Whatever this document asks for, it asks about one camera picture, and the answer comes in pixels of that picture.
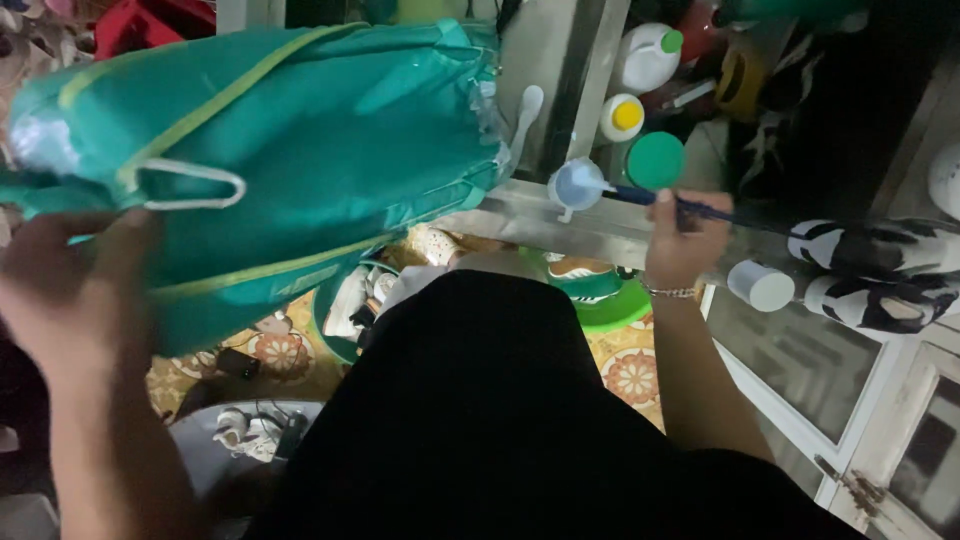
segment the green lid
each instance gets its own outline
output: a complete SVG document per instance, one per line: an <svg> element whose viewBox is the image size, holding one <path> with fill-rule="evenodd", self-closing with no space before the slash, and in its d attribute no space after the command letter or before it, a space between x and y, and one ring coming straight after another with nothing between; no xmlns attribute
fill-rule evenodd
<svg viewBox="0 0 960 540"><path fill-rule="evenodd" d="M637 187L672 186L684 172L684 144L669 133L653 132L637 139L627 154L627 178Z"/></svg>
<svg viewBox="0 0 960 540"><path fill-rule="evenodd" d="M667 32L660 40L660 48L668 55L679 53L682 46L684 46L684 35L676 30Z"/></svg>

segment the black and white cloth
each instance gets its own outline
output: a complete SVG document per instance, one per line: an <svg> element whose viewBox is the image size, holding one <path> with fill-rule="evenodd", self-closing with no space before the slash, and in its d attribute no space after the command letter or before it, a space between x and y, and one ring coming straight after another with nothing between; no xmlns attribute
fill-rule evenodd
<svg viewBox="0 0 960 540"><path fill-rule="evenodd" d="M960 297L960 234L921 219L869 223L806 221L791 255L830 271L804 304L855 328L917 333Z"/></svg>

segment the red object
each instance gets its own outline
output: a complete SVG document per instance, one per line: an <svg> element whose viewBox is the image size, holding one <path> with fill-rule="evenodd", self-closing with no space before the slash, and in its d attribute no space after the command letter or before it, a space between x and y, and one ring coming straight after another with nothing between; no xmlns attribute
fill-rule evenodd
<svg viewBox="0 0 960 540"><path fill-rule="evenodd" d="M713 14L720 7L720 0L694 0L677 30L684 35L684 48L680 64L695 61L710 52L722 39L721 31L713 24Z"/></svg>
<svg viewBox="0 0 960 540"><path fill-rule="evenodd" d="M217 14L201 0L121 0L94 28L94 60L217 33Z"/></svg>

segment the teal bag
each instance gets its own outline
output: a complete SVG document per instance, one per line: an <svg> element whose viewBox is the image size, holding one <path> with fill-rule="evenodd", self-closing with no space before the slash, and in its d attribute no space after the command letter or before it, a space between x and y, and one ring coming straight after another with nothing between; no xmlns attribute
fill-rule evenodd
<svg viewBox="0 0 960 540"><path fill-rule="evenodd" d="M164 212L148 285L160 352L193 352L479 204L505 161L497 51L492 25L445 19L264 28L63 70L11 115L20 162L53 174L0 179L0 200L28 218L185 207Z"/></svg>

